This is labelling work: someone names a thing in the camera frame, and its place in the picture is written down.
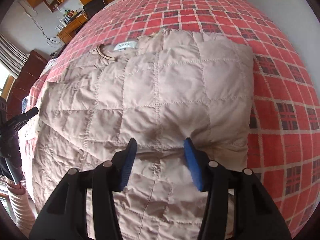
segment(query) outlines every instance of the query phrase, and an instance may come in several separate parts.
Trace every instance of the blue gripper pad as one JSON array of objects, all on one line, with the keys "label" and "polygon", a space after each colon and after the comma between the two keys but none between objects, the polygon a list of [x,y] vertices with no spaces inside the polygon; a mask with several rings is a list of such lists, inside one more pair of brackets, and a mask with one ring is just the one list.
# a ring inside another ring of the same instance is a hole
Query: blue gripper pad
[{"label": "blue gripper pad", "polygon": [[195,149],[190,138],[184,140],[184,155],[191,172],[193,184],[201,192],[208,191],[209,175],[207,165],[209,158],[203,151]]},{"label": "blue gripper pad", "polygon": [[133,162],[137,153],[137,141],[131,138],[124,151],[117,152],[112,158],[112,163],[119,170],[118,190],[122,191],[128,184]]}]

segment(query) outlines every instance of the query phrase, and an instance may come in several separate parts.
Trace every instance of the screw head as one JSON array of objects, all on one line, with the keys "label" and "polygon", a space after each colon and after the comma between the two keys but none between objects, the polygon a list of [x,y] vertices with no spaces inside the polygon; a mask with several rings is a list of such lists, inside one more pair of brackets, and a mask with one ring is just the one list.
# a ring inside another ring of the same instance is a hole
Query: screw head
[{"label": "screw head", "polygon": [[218,167],[218,163],[216,161],[209,161],[208,164],[209,164],[210,167],[213,167],[213,168]]},{"label": "screw head", "polygon": [[77,169],[76,168],[71,168],[69,171],[68,171],[68,174],[69,175],[75,175],[77,173]]},{"label": "screw head", "polygon": [[252,170],[250,170],[250,169],[244,169],[243,172],[245,175],[252,175],[252,173],[253,173]]},{"label": "screw head", "polygon": [[109,167],[111,167],[112,166],[112,161],[105,161],[104,163],[103,163],[103,167],[105,167],[105,168],[109,168]]}]

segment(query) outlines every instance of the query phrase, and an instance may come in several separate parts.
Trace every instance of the white wall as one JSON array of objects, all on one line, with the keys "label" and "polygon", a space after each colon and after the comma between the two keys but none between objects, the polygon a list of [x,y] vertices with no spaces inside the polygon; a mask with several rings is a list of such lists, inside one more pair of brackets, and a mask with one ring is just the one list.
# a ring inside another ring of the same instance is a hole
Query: white wall
[{"label": "white wall", "polygon": [[[41,31],[36,27],[32,19],[25,13],[22,6],[18,3],[19,0],[11,5],[4,19],[0,24],[0,33],[2,33],[9,41],[17,48],[25,53],[31,50],[36,50],[47,59],[50,58],[50,53],[56,51],[64,43],[61,41],[58,45],[48,45]],[[56,10],[51,12],[49,8],[42,2],[35,11],[32,10],[25,0],[20,3],[27,9],[30,15],[42,26],[47,37],[56,37],[59,32],[56,29],[57,25],[61,25],[58,17],[62,17],[62,13]],[[80,0],[67,0],[60,7],[61,11],[65,9],[76,10],[82,8]]]},{"label": "white wall", "polygon": [[320,23],[306,0],[248,0],[293,44],[320,96]]}]

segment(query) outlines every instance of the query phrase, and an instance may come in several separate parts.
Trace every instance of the wooden headboard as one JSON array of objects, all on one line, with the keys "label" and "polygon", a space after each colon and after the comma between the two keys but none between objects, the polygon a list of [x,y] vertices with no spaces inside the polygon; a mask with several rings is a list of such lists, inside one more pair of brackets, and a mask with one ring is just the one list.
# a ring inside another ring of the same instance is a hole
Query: wooden headboard
[{"label": "wooden headboard", "polygon": [[30,89],[36,80],[40,77],[41,72],[47,65],[48,61],[39,53],[32,50],[27,62],[13,83],[8,97],[7,119],[11,119],[22,112],[22,100],[29,95]]}]

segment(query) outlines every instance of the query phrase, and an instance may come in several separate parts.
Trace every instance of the electrical cable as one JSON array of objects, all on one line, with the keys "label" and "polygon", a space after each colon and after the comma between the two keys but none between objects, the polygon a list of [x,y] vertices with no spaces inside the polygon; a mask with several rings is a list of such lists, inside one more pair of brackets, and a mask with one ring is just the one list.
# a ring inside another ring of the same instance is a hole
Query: electrical cable
[{"label": "electrical cable", "polygon": [[22,3],[21,3],[22,1],[23,1],[28,7],[30,7],[30,8],[36,13],[36,15],[38,15],[37,11],[34,10],[31,6],[29,6],[25,0],[18,0],[18,3],[19,3],[19,4],[21,5],[21,7],[24,9],[25,13],[32,19],[32,21],[33,21],[34,24],[37,26],[37,28],[42,32],[44,38],[47,40],[47,44],[48,44],[50,47],[53,47],[53,48],[58,48],[58,47],[54,47],[54,46],[57,46],[57,45],[62,46],[61,40],[60,40],[59,38],[57,38],[57,37],[51,37],[51,38],[49,38],[49,37],[44,33],[44,30],[43,30],[41,24],[39,24],[39,23],[34,19],[34,16],[32,16],[32,15],[27,11],[27,9],[22,5]]}]

